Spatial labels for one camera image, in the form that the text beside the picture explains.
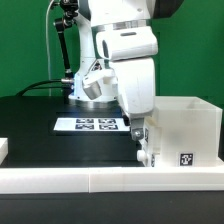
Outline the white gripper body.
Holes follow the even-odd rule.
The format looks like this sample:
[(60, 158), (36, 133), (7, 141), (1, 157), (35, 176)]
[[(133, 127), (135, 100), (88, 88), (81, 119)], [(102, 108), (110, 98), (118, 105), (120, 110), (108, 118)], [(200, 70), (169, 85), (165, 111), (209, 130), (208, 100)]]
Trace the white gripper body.
[(117, 79), (117, 100), (130, 120), (150, 116), (155, 101), (158, 43), (150, 26), (107, 30), (96, 35), (97, 51)]

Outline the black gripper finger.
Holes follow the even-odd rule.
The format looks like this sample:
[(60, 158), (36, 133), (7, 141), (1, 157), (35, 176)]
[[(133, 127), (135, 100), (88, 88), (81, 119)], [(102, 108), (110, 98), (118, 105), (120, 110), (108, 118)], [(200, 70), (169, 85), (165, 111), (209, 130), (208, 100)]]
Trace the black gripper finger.
[(143, 125), (144, 125), (143, 118), (133, 119), (130, 122), (131, 136), (134, 141), (139, 141), (144, 138)]

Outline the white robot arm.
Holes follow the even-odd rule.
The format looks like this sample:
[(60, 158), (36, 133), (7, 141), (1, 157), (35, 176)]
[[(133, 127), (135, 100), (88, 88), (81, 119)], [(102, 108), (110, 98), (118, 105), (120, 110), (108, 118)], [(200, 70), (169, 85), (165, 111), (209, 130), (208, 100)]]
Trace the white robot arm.
[(154, 110), (158, 42), (149, 20), (171, 17), (184, 0), (78, 0), (80, 68), (69, 99), (87, 107), (117, 103), (133, 140)]

